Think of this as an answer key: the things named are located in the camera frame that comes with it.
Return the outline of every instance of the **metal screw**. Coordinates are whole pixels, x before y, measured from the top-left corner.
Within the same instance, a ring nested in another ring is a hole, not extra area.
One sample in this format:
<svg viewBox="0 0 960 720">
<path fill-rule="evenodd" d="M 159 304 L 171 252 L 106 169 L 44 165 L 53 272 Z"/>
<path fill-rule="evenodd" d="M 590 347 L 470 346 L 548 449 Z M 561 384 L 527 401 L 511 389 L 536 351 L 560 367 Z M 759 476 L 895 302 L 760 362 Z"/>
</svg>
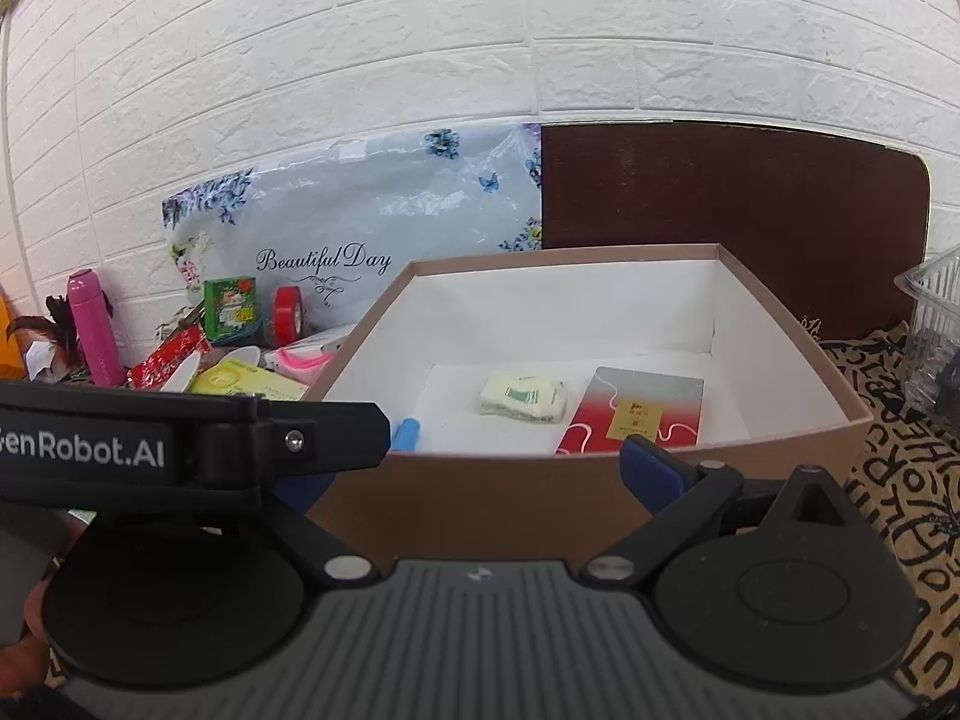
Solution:
<svg viewBox="0 0 960 720">
<path fill-rule="evenodd" d="M 587 563 L 587 574 L 600 581 L 623 581 L 634 574 L 634 564 L 620 555 L 601 555 Z"/>
<path fill-rule="evenodd" d="M 304 434 L 299 430 L 291 430 L 283 441 L 291 452 L 299 452 L 304 448 Z"/>
<path fill-rule="evenodd" d="M 373 564 L 359 555 L 338 555 L 323 564 L 323 571 L 330 579 L 357 581 L 373 571 Z"/>
</svg>

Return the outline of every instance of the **wrapped soap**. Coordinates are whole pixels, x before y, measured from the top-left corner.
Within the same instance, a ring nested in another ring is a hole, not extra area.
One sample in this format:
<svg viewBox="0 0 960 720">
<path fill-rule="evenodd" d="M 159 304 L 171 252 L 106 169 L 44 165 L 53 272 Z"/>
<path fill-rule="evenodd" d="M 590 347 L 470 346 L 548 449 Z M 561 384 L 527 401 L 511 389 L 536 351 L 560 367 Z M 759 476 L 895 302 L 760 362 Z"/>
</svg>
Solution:
<svg viewBox="0 0 960 720">
<path fill-rule="evenodd" d="M 480 413 L 530 422 L 559 422 L 566 411 L 563 382 L 542 376 L 493 372 L 480 391 Z"/>
<path fill-rule="evenodd" d="M 203 282 L 203 331 L 210 343 L 225 344 L 260 327 L 256 279 L 208 279 Z"/>
</svg>

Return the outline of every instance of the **pink water bottle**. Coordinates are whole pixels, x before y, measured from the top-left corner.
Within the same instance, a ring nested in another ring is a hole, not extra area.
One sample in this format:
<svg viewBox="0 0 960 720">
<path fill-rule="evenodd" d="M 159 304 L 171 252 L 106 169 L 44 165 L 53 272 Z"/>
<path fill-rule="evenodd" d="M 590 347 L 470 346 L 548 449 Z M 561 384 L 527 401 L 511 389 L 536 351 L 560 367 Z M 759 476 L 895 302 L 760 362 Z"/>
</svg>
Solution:
<svg viewBox="0 0 960 720">
<path fill-rule="evenodd" d="M 90 268 L 77 271 L 66 283 L 66 299 L 73 311 L 83 357 L 97 386 L 118 386 L 127 378 L 110 327 L 100 279 Z"/>
</svg>

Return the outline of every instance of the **beige cloth with black letters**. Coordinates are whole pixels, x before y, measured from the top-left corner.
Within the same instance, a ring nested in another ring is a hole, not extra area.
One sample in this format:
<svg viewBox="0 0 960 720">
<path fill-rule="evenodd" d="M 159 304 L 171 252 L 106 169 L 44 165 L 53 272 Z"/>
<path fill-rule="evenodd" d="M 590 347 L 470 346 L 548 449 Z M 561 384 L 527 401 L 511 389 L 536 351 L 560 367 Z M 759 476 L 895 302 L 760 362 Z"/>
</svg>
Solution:
<svg viewBox="0 0 960 720">
<path fill-rule="evenodd" d="M 960 678 L 960 440 L 904 404 L 905 332 L 821 346 L 874 413 L 846 491 L 913 584 L 920 622 L 896 678 L 932 698 Z"/>
</svg>

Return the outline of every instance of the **red wrapper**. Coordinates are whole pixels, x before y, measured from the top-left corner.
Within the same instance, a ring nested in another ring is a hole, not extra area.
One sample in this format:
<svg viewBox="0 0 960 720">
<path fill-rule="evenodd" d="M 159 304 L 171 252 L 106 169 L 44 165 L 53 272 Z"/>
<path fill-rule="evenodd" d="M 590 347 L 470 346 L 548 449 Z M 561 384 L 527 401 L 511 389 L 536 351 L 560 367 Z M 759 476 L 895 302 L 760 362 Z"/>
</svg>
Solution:
<svg viewBox="0 0 960 720">
<path fill-rule="evenodd" d="M 194 350 L 206 354 L 210 342 L 198 324 L 174 333 L 150 357 L 127 372 L 127 382 L 133 389 L 156 389 L 173 376 L 178 365 Z"/>
</svg>

